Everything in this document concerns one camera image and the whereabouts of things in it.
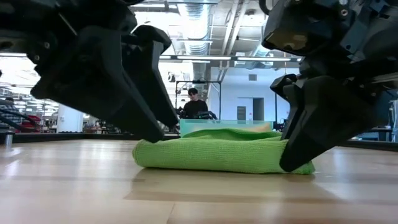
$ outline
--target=dark hair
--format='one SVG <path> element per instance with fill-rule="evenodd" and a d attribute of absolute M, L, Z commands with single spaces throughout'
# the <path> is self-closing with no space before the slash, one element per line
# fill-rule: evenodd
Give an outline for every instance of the dark hair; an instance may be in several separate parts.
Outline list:
<path fill-rule="evenodd" d="M 6 100 L 7 100 L 7 101 L 14 102 L 14 99 L 13 99 L 12 97 L 7 97 Z"/>
<path fill-rule="evenodd" d="M 191 88 L 188 90 L 188 95 L 192 96 L 196 94 L 198 94 L 198 90 L 196 88 Z"/>

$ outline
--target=hardwood floor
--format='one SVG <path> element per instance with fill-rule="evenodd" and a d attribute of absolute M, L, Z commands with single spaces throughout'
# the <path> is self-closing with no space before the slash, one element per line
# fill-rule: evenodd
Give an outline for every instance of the hardwood floor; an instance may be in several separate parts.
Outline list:
<path fill-rule="evenodd" d="M 142 169 L 132 141 L 0 148 L 0 223 L 398 223 L 398 153 L 336 148 L 314 175 Z"/>

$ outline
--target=green cloth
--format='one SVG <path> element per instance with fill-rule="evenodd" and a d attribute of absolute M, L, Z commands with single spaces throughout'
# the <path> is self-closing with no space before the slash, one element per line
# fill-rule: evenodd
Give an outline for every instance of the green cloth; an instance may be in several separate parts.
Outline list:
<path fill-rule="evenodd" d="M 287 140 L 281 133 L 256 133 L 241 129 L 207 129 L 180 139 L 150 143 L 141 140 L 132 152 L 142 167 L 167 169 L 215 170 L 250 174 L 285 173 L 279 159 Z M 310 162 L 294 174 L 311 174 Z"/>

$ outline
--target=person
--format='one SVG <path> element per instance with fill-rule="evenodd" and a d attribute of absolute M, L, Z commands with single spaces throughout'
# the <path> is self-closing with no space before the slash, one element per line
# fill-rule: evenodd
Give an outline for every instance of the person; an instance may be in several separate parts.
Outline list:
<path fill-rule="evenodd" d="M 12 97 L 7 97 L 6 101 L 8 101 L 9 103 L 12 103 L 11 105 L 0 105 L 0 109 L 6 110 L 6 111 L 10 111 L 10 112 L 15 112 L 15 113 L 19 113 L 19 110 L 14 106 L 14 99 Z M 11 120 L 12 122 L 21 125 L 22 124 L 22 118 L 18 117 L 16 115 L 13 114 L 7 114 L 7 113 L 3 113 L 0 111 L 0 115 L 6 119 Z M 0 122 L 0 129 L 9 129 L 10 126 L 6 123 Z"/>
<path fill-rule="evenodd" d="M 206 102 L 203 100 L 199 100 L 198 90 L 196 88 L 191 88 L 188 90 L 188 95 L 191 99 L 188 103 L 185 104 L 184 110 L 187 114 L 187 118 L 193 119 L 195 115 L 199 112 L 207 112 L 208 107 Z"/>

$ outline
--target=black shirt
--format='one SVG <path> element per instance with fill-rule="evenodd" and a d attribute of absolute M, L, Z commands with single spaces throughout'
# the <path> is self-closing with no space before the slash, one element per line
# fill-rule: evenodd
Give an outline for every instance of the black shirt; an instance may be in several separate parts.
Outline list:
<path fill-rule="evenodd" d="M 207 112 L 207 104 L 203 100 L 189 101 L 185 104 L 184 110 L 188 118 L 192 119 L 198 112 Z"/>

